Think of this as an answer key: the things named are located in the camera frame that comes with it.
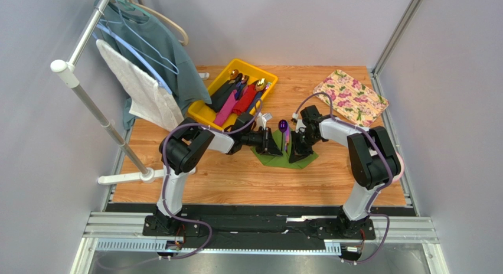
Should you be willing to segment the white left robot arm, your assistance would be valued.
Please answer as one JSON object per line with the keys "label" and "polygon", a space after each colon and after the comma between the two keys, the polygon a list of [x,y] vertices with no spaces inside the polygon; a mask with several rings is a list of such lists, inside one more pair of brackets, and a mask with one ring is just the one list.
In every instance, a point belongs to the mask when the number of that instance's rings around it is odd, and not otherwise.
{"label": "white left robot arm", "polygon": [[185,184],[207,150],[233,155],[249,146],[260,155],[283,154],[271,129],[259,124],[258,117],[243,113],[229,131],[215,131],[186,118],[169,133],[159,146],[164,168],[161,194],[155,211],[145,219],[144,235],[173,236],[188,224],[180,219]]}

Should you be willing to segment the dark purple spoon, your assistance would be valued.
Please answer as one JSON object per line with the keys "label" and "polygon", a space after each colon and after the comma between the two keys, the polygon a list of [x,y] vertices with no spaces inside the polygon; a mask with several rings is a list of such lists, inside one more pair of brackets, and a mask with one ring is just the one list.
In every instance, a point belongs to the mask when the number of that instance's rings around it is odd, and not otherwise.
{"label": "dark purple spoon", "polygon": [[284,151],[284,147],[283,147],[283,141],[285,140],[284,131],[285,131],[285,129],[286,129],[286,124],[287,124],[287,123],[288,123],[288,121],[287,121],[287,120],[285,120],[285,119],[280,120],[280,121],[279,121],[279,123],[278,123],[278,130],[279,130],[279,131],[281,132],[281,134],[282,134],[282,140],[281,140],[281,145],[282,145],[282,146],[281,146],[281,149],[282,149],[282,151],[283,151],[283,152],[285,152],[285,151]]}

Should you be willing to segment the iridescent rainbow table knife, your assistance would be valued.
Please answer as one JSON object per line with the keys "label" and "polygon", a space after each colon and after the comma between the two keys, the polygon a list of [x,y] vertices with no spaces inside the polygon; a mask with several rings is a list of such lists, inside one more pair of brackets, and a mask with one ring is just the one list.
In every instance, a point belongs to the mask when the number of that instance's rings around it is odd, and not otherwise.
{"label": "iridescent rainbow table knife", "polygon": [[289,124],[287,123],[286,129],[284,131],[285,140],[283,141],[283,147],[284,147],[285,152],[288,151],[288,146],[289,146],[289,142],[290,142],[290,132],[291,132],[291,129],[290,129]]}

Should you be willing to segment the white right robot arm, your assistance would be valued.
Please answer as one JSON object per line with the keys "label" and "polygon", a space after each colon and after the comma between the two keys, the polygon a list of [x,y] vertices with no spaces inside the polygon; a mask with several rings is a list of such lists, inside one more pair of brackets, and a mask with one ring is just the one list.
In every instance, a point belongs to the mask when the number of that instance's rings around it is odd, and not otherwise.
{"label": "white right robot arm", "polygon": [[290,134],[289,163],[311,156],[313,146],[320,141],[334,141],[348,149],[355,184],[337,215],[335,229],[344,237],[359,233],[369,220],[378,193],[402,171],[387,130],[382,126],[363,128],[332,115],[323,116],[316,106],[304,108],[293,120],[296,128]]}

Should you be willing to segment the green paper napkin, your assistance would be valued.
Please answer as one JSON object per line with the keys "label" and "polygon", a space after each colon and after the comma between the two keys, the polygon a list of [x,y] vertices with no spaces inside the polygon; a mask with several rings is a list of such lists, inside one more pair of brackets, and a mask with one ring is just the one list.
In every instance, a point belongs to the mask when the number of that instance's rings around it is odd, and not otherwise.
{"label": "green paper napkin", "polygon": [[288,148],[288,151],[284,153],[282,156],[273,156],[273,155],[265,155],[265,154],[259,154],[256,152],[256,149],[254,147],[250,148],[251,151],[254,153],[254,155],[257,157],[257,159],[267,167],[276,167],[276,168],[287,168],[287,169],[304,169],[306,168],[310,163],[312,163],[314,160],[318,158],[318,154],[315,152],[299,161],[296,161],[294,163],[289,162],[289,157],[290,157],[290,148]]}

